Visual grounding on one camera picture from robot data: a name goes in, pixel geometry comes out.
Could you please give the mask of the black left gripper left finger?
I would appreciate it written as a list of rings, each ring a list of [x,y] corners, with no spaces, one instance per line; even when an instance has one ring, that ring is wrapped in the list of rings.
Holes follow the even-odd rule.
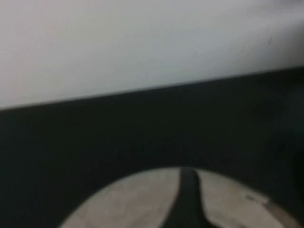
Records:
[[[166,228],[187,228],[189,225],[186,212],[189,196],[189,177],[190,170],[182,168],[180,170],[178,193],[165,220]]]

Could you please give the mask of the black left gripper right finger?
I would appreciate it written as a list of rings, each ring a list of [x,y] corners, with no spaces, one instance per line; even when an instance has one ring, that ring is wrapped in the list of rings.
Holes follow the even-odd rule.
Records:
[[[201,195],[201,184],[198,173],[194,170],[190,170],[192,180],[193,197],[192,202],[194,204],[194,221],[196,228],[214,228],[215,226],[207,219],[204,207],[203,198]]]

